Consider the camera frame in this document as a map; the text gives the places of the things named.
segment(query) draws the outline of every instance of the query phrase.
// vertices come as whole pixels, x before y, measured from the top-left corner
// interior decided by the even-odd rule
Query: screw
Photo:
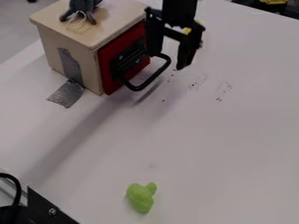
[[[56,215],[56,213],[57,213],[57,211],[56,211],[55,208],[51,208],[51,209],[49,210],[49,215],[50,215],[50,216],[54,216],[54,215]]]

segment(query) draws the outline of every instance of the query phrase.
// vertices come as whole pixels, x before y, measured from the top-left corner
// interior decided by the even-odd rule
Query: marks on table
[[[207,80],[207,78],[208,78],[208,75],[206,73],[203,73],[202,75],[197,77],[192,84],[190,84],[188,86],[188,89],[192,90],[192,91],[197,91],[199,89],[199,87],[202,84],[204,84],[204,82]]]
[[[216,101],[222,102],[223,98],[233,88],[233,84],[228,81],[222,81],[216,89]]]

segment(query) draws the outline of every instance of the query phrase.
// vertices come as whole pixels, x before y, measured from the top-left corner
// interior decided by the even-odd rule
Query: floor
[[[0,64],[38,39],[38,31],[28,17],[57,0],[0,0]]]

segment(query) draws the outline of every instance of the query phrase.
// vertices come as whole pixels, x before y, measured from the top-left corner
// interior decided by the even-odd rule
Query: black cable
[[[4,223],[1,223],[1,224],[13,224],[15,222],[15,219],[17,218],[18,205],[20,204],[21,196],[22,196],[22,187],[20,182],[17,180],[17,178],[11,176],[8,173],[0,172],[0,178],[11,180],[16,186],[16,196],[11,204],[10,212],[8,213],[6,219],[4,220]]]
[[[15,186],[16,186],[16,196],[15,196],[15,199],[13,200],[13,202],[12,202],[12,206],[17,207],[20,204],[21,195],[22,195],[22,187],[21,187],[20,182],[18,182],[17,178],[15,178],[14,176],[12,176],[8,173],[0,172],[0,178],[9,179],[15,184]]]

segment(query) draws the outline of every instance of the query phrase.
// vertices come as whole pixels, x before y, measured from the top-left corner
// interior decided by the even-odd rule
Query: black handle
[[[130,90],[135,91],[135,92],[144,90],[151,82],[153,82],[153,80],[155,80],[163,71],[165,71],[165,69],[171,63],[171,58],[166,54],[159,53],[156,57],[158,57],[160,59],[164,59],[164,60],[166,60],[166,62],[158,70],[156,70],[144,83],[142,83],[139,86],[134,86],[126,79],[126,77],[124,77],[123,74],[120,74],[119,78],[121,79],[122,83],[127,88],[129,88]]]

